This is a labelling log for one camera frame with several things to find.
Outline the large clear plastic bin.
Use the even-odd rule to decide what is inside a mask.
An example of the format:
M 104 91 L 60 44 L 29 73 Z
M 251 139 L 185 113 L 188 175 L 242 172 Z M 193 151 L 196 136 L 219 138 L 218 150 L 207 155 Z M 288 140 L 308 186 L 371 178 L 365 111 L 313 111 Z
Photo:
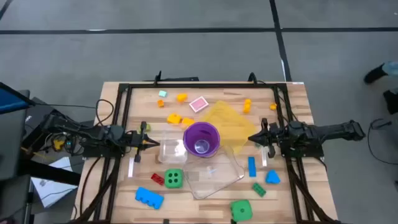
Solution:
M 205 199 L 244 177 L 233 150 L 222 146 L 215 155 L 199 158 L 183 166 L 184 177 L 195 199 Z

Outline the pink card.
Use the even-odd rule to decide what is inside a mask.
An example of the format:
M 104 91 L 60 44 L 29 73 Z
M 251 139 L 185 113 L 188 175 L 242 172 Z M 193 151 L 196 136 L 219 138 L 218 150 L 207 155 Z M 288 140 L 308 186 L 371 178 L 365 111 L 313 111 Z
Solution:
M 206 108 L 208 105 L 209 105 L 209 103 L 205 100 L 205 98 L 203 96 L 200 96 L 199 98 L 197 98 L 197 99 L 193 100 L 191 103 L 189 103 L 189 106 L 195 113 Z

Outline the black equipment box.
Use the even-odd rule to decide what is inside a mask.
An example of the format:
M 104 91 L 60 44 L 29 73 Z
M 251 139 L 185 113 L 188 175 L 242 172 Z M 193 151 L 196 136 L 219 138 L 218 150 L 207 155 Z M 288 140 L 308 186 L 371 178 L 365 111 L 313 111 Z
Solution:
M 32 99 L 38 106 L 27 109 L 25 118 L 25 132 L 22 138 L 22 147 L 39 150 L 44 144 L 49 133 L 43 132 L 40 124 L 50 113 L 58 113 L 58 110 L 38 98 Z

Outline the black power strip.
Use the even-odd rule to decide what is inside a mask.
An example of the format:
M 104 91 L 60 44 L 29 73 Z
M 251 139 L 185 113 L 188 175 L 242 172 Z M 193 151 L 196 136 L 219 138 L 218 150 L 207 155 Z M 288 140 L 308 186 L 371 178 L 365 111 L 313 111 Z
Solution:
M 198 77 L 180 77 L 180 78 L 165 78 L 159 80 L 160 82 L 199 82 Z

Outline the dark green studded brick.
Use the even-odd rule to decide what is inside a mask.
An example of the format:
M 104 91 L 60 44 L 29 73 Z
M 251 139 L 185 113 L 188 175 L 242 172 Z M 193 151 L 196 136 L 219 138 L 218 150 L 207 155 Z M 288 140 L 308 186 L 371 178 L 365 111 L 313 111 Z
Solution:
M 266 194 L 266 190 L 264 188 L 261 187 L 260 184 L 258 183 L 253 183 L 252 185 L 252 189 L 253 191 L 255 191 L 255 193 L 258 194 L 258 196 L 263 197 Z

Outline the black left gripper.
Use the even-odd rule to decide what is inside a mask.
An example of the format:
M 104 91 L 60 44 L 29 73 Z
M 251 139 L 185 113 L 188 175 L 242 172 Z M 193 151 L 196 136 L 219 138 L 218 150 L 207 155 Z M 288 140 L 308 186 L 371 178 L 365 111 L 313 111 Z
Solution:
M 160 146 L 159 142 L 149 138 L 148 136 L 145 136 L 144 131 L 146 130 L 147 123 L 145 121 L 141 122 L 140 126 L 140 132 L 138 133 L 137 131 L 127 131 L 126 136 L 127 136 L 127 146 L 130 148 L 136 147 L 136 155 L 134 156 L 134 162 L 140 163 L 141 161 L 141 149 L 143 148 L 144 145 L 144 140 L 145 142 L 149 142 L 151 144 L 145 144 L 144 145 L 144 150 L 152 147 L 157 147 Z

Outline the person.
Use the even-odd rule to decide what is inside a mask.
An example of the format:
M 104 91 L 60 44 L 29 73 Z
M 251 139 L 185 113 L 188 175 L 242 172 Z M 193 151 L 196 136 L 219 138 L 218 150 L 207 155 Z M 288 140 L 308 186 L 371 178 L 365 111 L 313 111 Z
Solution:
M 398 78 L 398 61 L 384 62 L 382 65 L 372 69 L 364 76 L 365 84 L 372 84 L 382 77 Z M 398 87 L 383 93 L 390 114 L 398 113 Z

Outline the black table frame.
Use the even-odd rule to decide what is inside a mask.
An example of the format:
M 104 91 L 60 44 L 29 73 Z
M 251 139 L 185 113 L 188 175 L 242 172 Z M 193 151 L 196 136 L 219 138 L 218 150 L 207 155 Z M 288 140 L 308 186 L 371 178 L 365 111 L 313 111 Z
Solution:
M 101 98 L 116 104 L 119 84 L 127 82 L 105 82 L 101 92 Z M 182 105 L 173 100 L 178 93 L 186 93 L 189 101 L 204 96 L 209 104 L 213 105 L 217 101 L 225 101 L 238 111 L 239 114 L 250 120 L 255 125 L 256 132 L 261 128 L 261 118 L 267 118 L 268 122 L 275 122 L 277 114 L 269 109 L 269 105 L 275 102 L 273 91 L 265 88 L 263 83 L 254 86 L 250 82 L 160 82 L 153 87 L 149 82 L 131 82 L 127 84 L 149 84 L 150 87 L 135 89 L 132 91 L 130 112 L 127 121 L 128 128 L 139 128 L 141 120 L 147 121 L 151 126 L 149 136 L 158 140 L 162 137 L 162 131 L 170 131 L 172 134 L 181 134 L 181 128 L 168 124 L 166 117 L 168 114 L 177 113 L 179 115 L 200 119 L 210 110 L 196 114 L 188 109 L 188 105 Z M 313 116 L 308 101 L 307 91 L 303 83 L 277 82 L 269 84 L 280 84 L 281 88 L 286 87 L 290 100 L 292 112 L 300 121 L 313 124 Z M 158 108 L 158 89 L 168 92 L 165 100 L 165 108 Z M 246 98 L 251 99 L 251 112 L 247 115 L 242 113 L 243 103 Z M 281 156 L 277 146 L 276 156 L 269 160 L 267 167 L 260 168 L 256 178 L 248 177 L 247 162 L 248 156 L 254 156 L 256 167 L 261 165 L 260 150 L 253 143 L 246 143 L 239 154 L 236 155 L 237 163 L 244 168 L 245 176 L 243 179 L 226 187 L 205 199 L 194 199 L 190 188 L 185 181 L 183 188 L 167 189 L 160 186 L 150 179 L 153 173 L 163 175 L 163 172 L 174 165 L 159 163 L 155 158 L 158 155 L 159 147 L 147 149 L 141 156 L 141 172 L 137 177 L 127 177 L 129 158 L 134 157 L 132 150 L 128 156 L 121 159 L 116 196 L 114 198 L 114 208 L 111 223 L 162 223 L 169 219 L 169 223 L 230 223 L 231 211 L 229 205 L 232 201 L 248 199 L 251 203 L 253 218 L 242 223 L 296 223 L 293 200 L 290 190 L 289 178 L 285 159 Z M 302 159 L 303 168 L 307 180 L 307 187 L 312 197 L 322 210 L 332 219 L 337 220 L 335 203 L 331 194 L 325 166 L 317 159 Z M 93 167 L 84 191 L 82 209 L 88 208 L 90 203 L 99 191 L 100 180 L 103 171 L 104 159 L 100 159 Z M 281 178 L 281 183 L 277 185 L 265 184 L 265 175 L 269 169 L 275 169 Z M 252 183 L 259 182 L 265 189 L 266 194 L 263 198 L 258 196 L 251 189 Z M 164 196 L 165 200 L 160 209 L 155 210 L 141 202 L 135 200 L 135 193 L 138 187 L 145 187 Z

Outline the blue screen panel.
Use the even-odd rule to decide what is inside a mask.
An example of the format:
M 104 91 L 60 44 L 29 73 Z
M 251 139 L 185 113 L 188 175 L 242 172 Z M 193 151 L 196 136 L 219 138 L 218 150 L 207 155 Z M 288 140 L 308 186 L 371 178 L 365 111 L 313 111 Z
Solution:
M 35 105 L 36 103 L 28 96 L 0 82 L 0 114 L 24 110 Z

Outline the blue triangular block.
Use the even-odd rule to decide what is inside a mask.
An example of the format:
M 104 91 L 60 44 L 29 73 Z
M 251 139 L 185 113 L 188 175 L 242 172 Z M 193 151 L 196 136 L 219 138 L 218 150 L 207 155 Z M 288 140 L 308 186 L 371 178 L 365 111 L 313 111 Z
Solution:
M 278 173 L 275 170 L 270 170 L 266 175 L 265 182 L 267 184 L 279 184 L 280 178 Z

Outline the blue four-stud brick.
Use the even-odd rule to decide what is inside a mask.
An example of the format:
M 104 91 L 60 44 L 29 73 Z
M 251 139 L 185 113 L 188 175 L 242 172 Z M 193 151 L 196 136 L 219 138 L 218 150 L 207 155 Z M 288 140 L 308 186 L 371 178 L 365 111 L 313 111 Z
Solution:
M 156 210 L 158 210 L 164 201 L 164 197 L 152 192 L 150 190 L 147 190 L 143 187 L 139 187 L 136 190 L 136 196 L 135 199 L 139 202 L 142 202 L 143 204 L 146 204 Z

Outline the green foam die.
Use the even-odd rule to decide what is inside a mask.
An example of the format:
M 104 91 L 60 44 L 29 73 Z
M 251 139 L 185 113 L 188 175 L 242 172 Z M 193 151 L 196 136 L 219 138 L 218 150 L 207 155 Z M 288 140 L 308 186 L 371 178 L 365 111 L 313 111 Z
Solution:
M 168 189 L 183 187 L 183 171 L 181 169 L 168 169 L 165 171 L 164 184 Z
M 231 215 L 235 222 L 250 220 L 253 216 L 251 204 L 248 200 L 234 201 L 230 205 Z

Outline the small clear plastic box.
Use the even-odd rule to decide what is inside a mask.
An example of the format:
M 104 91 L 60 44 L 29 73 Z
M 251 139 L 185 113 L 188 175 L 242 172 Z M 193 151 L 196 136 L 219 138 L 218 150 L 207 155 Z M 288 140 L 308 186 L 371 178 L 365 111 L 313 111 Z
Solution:
M 188 153 L 182 138 L 163 138 L 160 141 L 158 160 L 163 164 L 184 164 Z

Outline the purple plastic bucket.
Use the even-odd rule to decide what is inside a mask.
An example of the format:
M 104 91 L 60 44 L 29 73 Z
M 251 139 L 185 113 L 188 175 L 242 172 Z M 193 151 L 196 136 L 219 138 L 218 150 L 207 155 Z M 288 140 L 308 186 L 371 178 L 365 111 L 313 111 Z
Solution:
M 185 149 L 198 157 L 213 156 L 220 147 L 220 142 L 218 130 L 207 122 L 194 123 L 183 134 Z

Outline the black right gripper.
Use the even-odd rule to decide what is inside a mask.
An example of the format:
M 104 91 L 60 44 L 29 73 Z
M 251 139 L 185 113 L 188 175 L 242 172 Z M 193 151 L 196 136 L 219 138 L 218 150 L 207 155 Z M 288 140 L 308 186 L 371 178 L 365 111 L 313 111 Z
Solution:
M 268 157 L 275 156 L 275 148 L 273 146 L 274 143 L 278 143 L 278 138 L 280 134 L 280 128 L 277 123 L 268 123 L 266 118 L 262 118 L 262 130 L 257 134 L 253 134 L 248 137 L 248 141 L 260 144 L 262 147 L 268 147 L 269 151 L 267 153 Z

